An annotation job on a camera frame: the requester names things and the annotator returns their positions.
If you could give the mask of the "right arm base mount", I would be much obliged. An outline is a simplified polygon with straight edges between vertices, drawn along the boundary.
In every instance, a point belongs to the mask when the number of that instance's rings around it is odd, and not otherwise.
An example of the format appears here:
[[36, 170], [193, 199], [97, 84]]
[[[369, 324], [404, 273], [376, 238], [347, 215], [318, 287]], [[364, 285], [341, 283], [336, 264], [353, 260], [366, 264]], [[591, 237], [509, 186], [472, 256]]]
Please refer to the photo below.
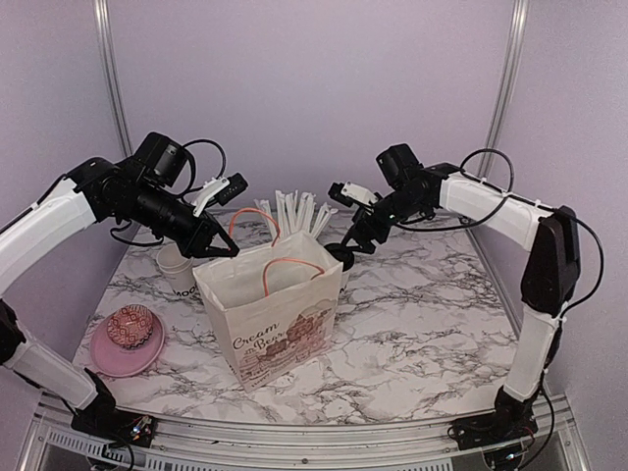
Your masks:
[[533, 404], [539, 393], [537, 388], [531, 397], [519, 401], [501, 387], [492, 412], [455, 419], [447, 435], [456, 441], [459, 450], [533, 437], [538, 432]]

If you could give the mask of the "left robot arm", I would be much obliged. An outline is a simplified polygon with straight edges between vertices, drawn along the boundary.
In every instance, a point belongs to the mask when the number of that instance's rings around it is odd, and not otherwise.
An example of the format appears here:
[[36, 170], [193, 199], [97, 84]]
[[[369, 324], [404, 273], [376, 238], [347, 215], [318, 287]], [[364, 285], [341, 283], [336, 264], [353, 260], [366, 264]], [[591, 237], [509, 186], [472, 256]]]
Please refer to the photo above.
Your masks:
[[[169, 191], [183, 167], [193, 167], [187, 145], [151, 132], [118, 163], [93, 157], [62, 175], [1, 230], [1, 289], [71, 236], [108, 218], [138, 223], [166, 237], [185, 258], [234, 257], [236, 243], [207, 208], [226, 205], [248, 186], [241, 174], [219, 174], [188, 203]], [[1, 364], [62, 398], [79, 419], [104, 437], [123, 430], [124, 415], [104, 383], [80, 370], [20, 326], [1, 305]]]

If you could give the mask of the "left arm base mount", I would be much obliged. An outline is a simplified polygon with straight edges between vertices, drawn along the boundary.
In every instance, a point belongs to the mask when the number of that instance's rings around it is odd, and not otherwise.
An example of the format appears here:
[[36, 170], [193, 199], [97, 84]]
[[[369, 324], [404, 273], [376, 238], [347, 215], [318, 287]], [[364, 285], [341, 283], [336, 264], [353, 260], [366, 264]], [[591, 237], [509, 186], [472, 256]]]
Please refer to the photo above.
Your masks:
[[89, 369], [85, 373], [96, 387], [96, 398], [85, 408], [73, 412], [72, 428], [122, 444], [150, 447], [157, 425], [155, 417], [119, 409], [103, 381]]

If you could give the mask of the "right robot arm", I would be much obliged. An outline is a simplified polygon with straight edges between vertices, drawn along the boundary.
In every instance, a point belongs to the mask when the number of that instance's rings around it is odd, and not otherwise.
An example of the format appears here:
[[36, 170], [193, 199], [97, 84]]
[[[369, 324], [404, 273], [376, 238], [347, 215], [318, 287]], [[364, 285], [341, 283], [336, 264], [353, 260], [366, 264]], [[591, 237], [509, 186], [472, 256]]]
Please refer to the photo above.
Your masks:
[[[491, 183], [522, 190], [526, 206], [570, 206], [577, 214], [581, 273], [547, 370], [549, 394], [564, 394], [578, 420], [597, 394], [620, 397], [614, 375], [612, 221], [584, 189], [595, 181], [564, 160], [495, 160]], [[529, 260], [516, 237], [496, 229], [505, 207], [476, 217], [442, 205], [434, 218], [412, 213], [373, 253], [356, 252], [332, 365], [323, 373], [333, 424], [384, 423], [475, 415], [495, 395], [520, 350], [520, 283]]]

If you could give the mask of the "kraft paper bag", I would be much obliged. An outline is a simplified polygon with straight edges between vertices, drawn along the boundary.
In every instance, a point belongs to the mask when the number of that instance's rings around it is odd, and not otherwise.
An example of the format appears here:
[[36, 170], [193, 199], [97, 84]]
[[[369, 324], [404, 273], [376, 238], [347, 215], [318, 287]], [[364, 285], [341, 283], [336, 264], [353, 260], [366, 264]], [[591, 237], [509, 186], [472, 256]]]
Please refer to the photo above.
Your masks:
[[246, 392], [327, 348], [342, 264], [310, 233], [278, 237], [192, 273], [223, 356]]

